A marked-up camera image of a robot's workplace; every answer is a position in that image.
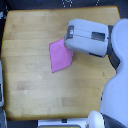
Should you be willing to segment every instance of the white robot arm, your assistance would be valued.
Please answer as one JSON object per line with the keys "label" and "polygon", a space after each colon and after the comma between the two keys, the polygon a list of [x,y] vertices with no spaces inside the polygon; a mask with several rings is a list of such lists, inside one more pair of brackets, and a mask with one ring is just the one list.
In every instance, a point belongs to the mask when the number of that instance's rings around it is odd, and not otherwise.
{"label": "white robot arm", "polygon": [[105,85],[100,112],[92,111],[88,117],[89,128],[127,128],[128,19],[119,20],[114,27],[81,19],[71,20],[64,39],[65,47],[70,50],[98,57],[109,55],[117,71]]}

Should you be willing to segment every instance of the wooden board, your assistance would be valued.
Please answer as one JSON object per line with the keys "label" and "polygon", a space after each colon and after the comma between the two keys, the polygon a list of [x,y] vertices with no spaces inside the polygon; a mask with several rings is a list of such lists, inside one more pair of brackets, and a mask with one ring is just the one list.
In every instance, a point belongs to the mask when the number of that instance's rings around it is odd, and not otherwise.
{"label": "wooden board", "polygon": [[8,119],[78,118],[99,110],[115,75],[108,57],[74,52],[71,67],[51,72],[49,43],[63,38],[75,18],[114,25],[120,16],[116,7],[8,13],[1,53]]}

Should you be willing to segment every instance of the pink towel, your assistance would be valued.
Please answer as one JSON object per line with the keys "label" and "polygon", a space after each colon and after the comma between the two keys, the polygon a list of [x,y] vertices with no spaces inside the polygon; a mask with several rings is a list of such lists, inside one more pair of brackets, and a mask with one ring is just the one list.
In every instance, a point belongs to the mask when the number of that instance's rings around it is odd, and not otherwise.
{"label": "pink towel", "polygon": [[49,44],[52,72],[64,69],[71,65],[73,51],[64,47],[64,39]]}

